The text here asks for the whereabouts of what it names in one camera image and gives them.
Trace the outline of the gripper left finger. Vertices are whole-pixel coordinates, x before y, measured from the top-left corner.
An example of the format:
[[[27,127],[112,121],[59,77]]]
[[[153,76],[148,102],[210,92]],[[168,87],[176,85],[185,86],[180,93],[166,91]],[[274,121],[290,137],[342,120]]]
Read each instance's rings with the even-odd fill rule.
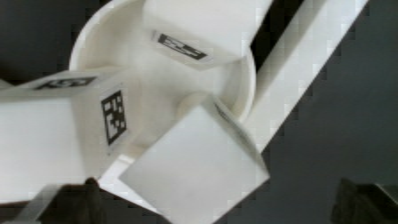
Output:
[[[49,186],[29,203],[0,205],[20,208],[15,215],[0,213],[0,224],[107,224],[100,184],[89,178],[82,184]]]

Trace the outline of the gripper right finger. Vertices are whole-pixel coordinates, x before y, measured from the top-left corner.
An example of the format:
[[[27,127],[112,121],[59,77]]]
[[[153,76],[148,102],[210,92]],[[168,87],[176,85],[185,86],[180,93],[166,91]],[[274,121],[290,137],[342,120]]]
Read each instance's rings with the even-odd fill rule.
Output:
[[[333,224],[398,224],[398,185],[358,184],[343,178],[331,222]]]

